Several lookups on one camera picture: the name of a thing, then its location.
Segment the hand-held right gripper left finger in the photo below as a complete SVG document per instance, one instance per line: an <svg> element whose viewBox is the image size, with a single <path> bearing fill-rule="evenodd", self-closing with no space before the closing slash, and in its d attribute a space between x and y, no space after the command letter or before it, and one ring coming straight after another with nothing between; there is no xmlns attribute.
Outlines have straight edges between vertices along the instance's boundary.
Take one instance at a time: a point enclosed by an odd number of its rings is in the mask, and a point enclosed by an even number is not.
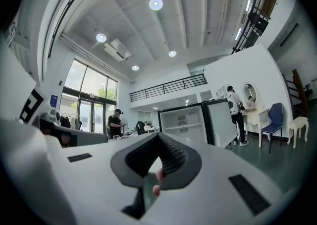
<svg viewBox="0 0 317 225"><path fill-rule="evenodd" d="M111 158L110 167L124 186L137 189L133 203L121 211L140 219L146 212L144 178L159 157L159 135L153 133L130 146L117 151Z"/></svg>

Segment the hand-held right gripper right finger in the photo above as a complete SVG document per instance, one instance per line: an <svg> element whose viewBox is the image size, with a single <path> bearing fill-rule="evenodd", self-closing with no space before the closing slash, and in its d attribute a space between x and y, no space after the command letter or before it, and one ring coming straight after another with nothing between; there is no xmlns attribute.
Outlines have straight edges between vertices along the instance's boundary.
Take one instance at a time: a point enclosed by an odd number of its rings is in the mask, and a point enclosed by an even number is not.
<svg viewBox="0 0 317 225"><path fill-rule="evenodd" d="M159 153L162 162L162 190L185 188L201 170L201 156L193 148L167 136L158 134Z"/></svg>

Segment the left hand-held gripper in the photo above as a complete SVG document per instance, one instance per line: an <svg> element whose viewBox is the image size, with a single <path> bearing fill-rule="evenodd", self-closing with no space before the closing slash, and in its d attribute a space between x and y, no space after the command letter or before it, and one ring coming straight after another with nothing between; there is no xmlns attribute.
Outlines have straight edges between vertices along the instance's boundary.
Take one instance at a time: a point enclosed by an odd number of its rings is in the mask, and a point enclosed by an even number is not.
<svg viewBox="0 0 317 225"><path fill-rule="evenodd" d="M0 48L0 143L25 140L25 129L39 128L43 134L57 138L71 134L69 147L107 142L100 133L88 133L58 126L51 114L47 97L7 47Z"/></svg>

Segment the person's right hand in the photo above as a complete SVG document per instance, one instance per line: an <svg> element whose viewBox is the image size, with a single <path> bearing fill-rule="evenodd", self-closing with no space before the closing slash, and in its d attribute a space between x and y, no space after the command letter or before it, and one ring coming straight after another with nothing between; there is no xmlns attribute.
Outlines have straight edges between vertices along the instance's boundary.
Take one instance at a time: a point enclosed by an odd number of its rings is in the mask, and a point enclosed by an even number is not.
<svg viewBox="0 0 317 225"><path fill-rule="evenodd" d="M162 179L163 179L163 170L162 168L159 169L157 172L156 172L156 178L159 182L162 182ZM153 187L153 195L155 197L159 197L160 195L160 185L157 184Z"/></svg>

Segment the person's left hand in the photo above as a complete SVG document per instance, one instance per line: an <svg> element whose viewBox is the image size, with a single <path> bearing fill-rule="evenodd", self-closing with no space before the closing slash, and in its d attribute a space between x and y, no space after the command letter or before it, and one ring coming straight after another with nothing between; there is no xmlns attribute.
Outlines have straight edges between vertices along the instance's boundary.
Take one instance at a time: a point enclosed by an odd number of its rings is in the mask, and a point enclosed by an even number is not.
<svg viewBox="0 0 317 225"><path fill-rule="evenodd" d="M60 137L61 146L63 148L69 147L70 139L71 139L71 134L69 132L62 132Z"/></svg>

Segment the clothes rack with garments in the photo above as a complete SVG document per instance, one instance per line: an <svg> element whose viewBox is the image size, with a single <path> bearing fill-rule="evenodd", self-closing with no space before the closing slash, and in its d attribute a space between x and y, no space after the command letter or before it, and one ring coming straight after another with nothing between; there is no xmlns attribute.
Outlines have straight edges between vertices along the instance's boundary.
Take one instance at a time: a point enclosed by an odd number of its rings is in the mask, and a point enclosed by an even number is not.
<svg viewBox="0 0 317 225"><path fill-rule="evenodd" d="M76 114L61 113L59 125L74 130L80 130L79 117Z"/></svg>

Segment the black mezzanine railing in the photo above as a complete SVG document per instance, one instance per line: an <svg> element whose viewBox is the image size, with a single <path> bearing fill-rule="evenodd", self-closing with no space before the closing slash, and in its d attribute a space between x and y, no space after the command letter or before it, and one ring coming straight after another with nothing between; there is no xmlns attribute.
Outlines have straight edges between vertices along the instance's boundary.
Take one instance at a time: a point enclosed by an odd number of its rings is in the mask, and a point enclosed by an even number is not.
<svg viewBox="0 0 317 225"><path fill-rule="evenodd" d="M197 74L132 92L130 93L130 102L136 102L205 84L207 84L205 75L203 73Z"/></svg>

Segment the white vanity dresser with mirror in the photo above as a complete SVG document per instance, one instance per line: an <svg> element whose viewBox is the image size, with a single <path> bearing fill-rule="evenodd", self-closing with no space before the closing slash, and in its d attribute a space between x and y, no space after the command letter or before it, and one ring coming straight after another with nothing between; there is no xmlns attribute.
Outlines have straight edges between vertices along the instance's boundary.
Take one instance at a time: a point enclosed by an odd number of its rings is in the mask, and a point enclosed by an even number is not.
<svg viewBox="0 0 317 225"><path fill-rule="evenodd" d="M246 83L244 86L246 96L246 110L243 116L246 135L250 133L249 126L256 126L258 128L259 143L262 146L262 127L268 122L268 108L265 107L261 95L257 88L251 84Z"/></svg>

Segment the white ceiling air conditioner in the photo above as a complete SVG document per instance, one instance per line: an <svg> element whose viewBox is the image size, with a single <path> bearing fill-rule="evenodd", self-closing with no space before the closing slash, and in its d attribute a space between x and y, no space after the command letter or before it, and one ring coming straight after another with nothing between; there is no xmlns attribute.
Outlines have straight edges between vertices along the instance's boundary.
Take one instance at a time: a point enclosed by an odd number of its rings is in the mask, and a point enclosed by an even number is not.
<svg viewBox="0 0 317 225"><path fill-rule="evenodd" d="M131 56L130 52L118 38L110 43L105 42L104 46L104 50L118 62L124 61Z"/></svg>

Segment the blue chair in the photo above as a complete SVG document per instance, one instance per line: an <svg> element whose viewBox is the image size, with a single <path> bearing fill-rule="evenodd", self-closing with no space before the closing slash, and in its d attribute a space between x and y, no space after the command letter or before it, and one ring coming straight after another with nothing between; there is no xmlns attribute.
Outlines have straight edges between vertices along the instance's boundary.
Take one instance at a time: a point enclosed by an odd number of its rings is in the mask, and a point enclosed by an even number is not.
<svg viewBox="0 0 317 225"><path fill-rule="evenodd" d="M270 144L268 153L271 153L273 134L277 131L280 131L280 145L282 144L282 127L284 125L284 117L283 117L283 105L282 103L273 104L268 111L268 118L270 119L270 123L268 126L261 129L261 134L268 133L270 137Z"/></svg>

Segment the white stool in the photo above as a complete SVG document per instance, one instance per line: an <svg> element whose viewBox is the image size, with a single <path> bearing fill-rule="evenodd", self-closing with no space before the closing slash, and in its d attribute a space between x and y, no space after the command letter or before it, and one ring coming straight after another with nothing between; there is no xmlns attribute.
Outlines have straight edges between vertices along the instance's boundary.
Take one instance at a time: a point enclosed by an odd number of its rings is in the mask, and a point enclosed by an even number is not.
<svg viewBox="0 0 317 225"><path fill-rule="evenodd" d="M296 148L297 137L301 138L301 129L305 127L305 135L304 140L307 142L308 140L308 130L309 130L309 121L307 117L299 116L296 119L292 120L289 123L289 137L287 144L291 143L291 139L293 139L293 148Z"/></svg>

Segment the black staircase railing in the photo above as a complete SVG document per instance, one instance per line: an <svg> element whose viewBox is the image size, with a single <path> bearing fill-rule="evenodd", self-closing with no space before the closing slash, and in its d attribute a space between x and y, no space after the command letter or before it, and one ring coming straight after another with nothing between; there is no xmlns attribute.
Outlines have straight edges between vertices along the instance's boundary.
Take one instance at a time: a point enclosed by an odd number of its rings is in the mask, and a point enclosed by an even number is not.
<svg viewBox="0 0 317 225"><path fill-rule="evenodd" d="M268 26L277 2L278 0L251 0L250 11L246 12L240 37L232 48L233 54L255 45Z"/></svg>

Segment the glass entrance window wall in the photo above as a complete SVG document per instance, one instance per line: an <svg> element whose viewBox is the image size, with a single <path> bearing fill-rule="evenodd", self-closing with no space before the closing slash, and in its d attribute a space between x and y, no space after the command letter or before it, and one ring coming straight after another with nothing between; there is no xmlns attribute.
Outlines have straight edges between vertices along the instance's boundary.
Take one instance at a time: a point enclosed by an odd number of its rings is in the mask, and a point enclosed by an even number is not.
<svg viewBox="0 0 317 225"><path fill-rule="evenodd" d="M82 131L107 135L116 97L117 81L74 60L62 90L59 113L78 115Z"/></svg>

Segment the brown wooden stair post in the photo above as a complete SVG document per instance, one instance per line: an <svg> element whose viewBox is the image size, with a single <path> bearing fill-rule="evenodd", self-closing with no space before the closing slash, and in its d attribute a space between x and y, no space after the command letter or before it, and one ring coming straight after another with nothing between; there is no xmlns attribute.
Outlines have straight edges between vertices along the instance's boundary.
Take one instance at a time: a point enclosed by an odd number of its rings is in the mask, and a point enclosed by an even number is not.
<svg viewBox="0 0 317 225"><path fill-rule="evenodd" d="M298 115L307 117L309 114L308 103L307 103L307 98L305 95L301 78L299 76L297 69L294 69L292 73L293 73L293 82L298 92L297 96L292 95L292 97L296 98L297 100L300 100L299 104L294 105L294 109L297 111Z"/></svg>

